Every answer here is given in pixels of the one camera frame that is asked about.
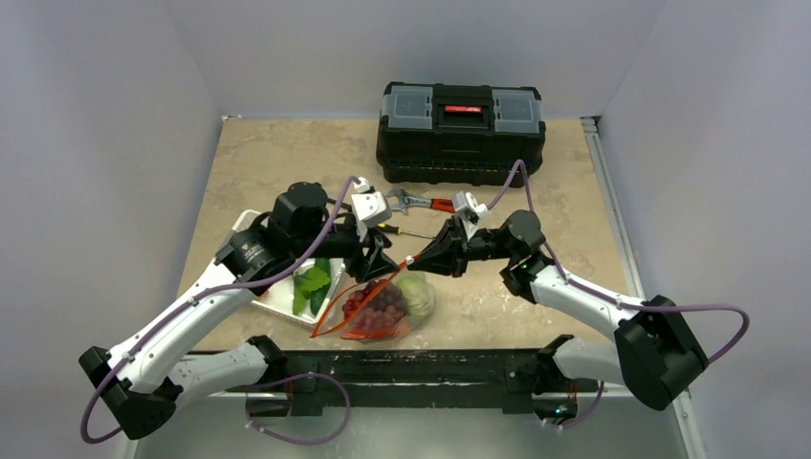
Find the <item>light red grape bunch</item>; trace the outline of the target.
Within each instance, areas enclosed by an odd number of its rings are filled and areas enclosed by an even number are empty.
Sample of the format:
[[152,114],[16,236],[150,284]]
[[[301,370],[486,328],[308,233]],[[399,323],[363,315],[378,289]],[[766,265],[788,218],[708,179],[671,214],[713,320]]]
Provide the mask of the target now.
[[384,286],[362,306],[378,284],[379,281],[368,282],[349,294],[341,305],[345,319],[354,317],[349,322],[349,329],[368,327],[375,330],[393,325],[406,316],[406,302],[401,291],[393,284]]

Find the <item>clear zip top bag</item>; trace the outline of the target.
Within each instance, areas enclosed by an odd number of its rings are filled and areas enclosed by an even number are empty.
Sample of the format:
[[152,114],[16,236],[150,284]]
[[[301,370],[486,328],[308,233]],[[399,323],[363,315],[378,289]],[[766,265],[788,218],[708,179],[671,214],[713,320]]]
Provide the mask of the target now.
[[310,337],[400,339],[424,325],[436,304],[435,289],[426,276],[402,265],[395,273],[351,281],[338,290],[323,307],[324,314]]

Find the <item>green cabbage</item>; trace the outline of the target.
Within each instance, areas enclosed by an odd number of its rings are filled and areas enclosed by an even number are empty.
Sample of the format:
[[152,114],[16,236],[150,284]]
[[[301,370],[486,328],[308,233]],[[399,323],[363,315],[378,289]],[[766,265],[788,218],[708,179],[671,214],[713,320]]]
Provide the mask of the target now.
[[429,317],[435,308],[435,291],[423,273],[405,272],[394,280],[405,300],[405,311],[414,318]]

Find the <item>orange carrot green top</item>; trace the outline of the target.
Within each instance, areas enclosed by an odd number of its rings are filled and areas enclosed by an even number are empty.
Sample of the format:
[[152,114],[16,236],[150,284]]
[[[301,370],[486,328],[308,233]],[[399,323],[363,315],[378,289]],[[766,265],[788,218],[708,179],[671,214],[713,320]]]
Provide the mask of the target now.
[[397,323],[385,326],[383,328],[372,330],[368,327],[355,327],[340,335],[341,339],[353,341],[376,341],[399,339],[409,333],[411,330],[410,322],[406,319],[400,320]]

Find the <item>white plastic basket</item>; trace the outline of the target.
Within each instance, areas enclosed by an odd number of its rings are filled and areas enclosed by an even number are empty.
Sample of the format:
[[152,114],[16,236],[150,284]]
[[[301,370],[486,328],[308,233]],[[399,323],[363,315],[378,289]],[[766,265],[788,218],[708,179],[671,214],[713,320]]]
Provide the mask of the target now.
[[[256,210],[243,210],[231,226],[230,232],[236,233],[239,230],[245,230],[258,215],[259,212]],[[266,291],[265,294],[255,299],[252,302],[252,305],[280,317],[287,318],[298,324],[307,326],[309,328],[314,328],[318,320],[324,317],[324,314],[327,313],[327,306],[333,299],[334,295],[338,292],[339,285],[345,273],[345,265],[342,259],[333,258],[330,259],[329,262],[329,275],[331,283],[329,284],[328,290],[325,291],[324,299],[321,302],[321,305],[318,307],[318,311],[316,313],[312,312],[310,300],[305,303],[305,308],[302,312],[294,312],[295,282],[291,277],[274,284],[269,288],[268,291]],[[213,285],[230,284],[235,280],[235,276],[224,266],[216,265],[213,262],[213,258],[210,265],[213,267],[214,272],[216,273],[213,274],[213,278],[215,280],[211,281]],[[305,274],[315,266],[316,262],[314,260],[308,260],[296,270],[295,274]]]

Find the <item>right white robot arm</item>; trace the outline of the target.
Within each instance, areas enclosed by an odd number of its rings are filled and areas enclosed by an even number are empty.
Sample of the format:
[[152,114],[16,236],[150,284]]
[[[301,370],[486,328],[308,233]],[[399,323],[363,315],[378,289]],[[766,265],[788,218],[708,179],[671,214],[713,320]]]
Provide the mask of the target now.
[[708,367],[687,311],[668,298],[622,295],[559,267],[544,253],[538,217],[516,210],[497,229],[467,232],[460,216],[450,217],[435,238],[407,258],[414,272],[462,276],[473,261],[504,259],[503,284],[514,296],[550,307],[605,336],[604,343],[563,338],[545,348],[537,363],[539,381],[559,389],[574,379],[621,384],[645,406],[667,408]]

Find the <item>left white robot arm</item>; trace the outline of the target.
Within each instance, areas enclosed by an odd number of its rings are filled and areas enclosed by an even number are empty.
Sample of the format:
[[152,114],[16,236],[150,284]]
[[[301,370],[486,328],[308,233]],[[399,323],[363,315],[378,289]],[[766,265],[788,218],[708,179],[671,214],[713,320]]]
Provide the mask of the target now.
[[311,259],[340,258],[359,281],[396,272],[380,229],[391,214],[386,197],[363,178],[349,178],[336,198],[318,183],[291,185],[269,211],[230,232],[195,283],[149,324],[109,349],[93,346],[79,357],[95,388],[82,413],[81,439],[90,445],[99,440],[89,430],[98,403],[117,421],[117,433],[138,440],[193,400],[235,387],[272,391],[289,383],[286,357],[266,336],[199,360],[187,354]]

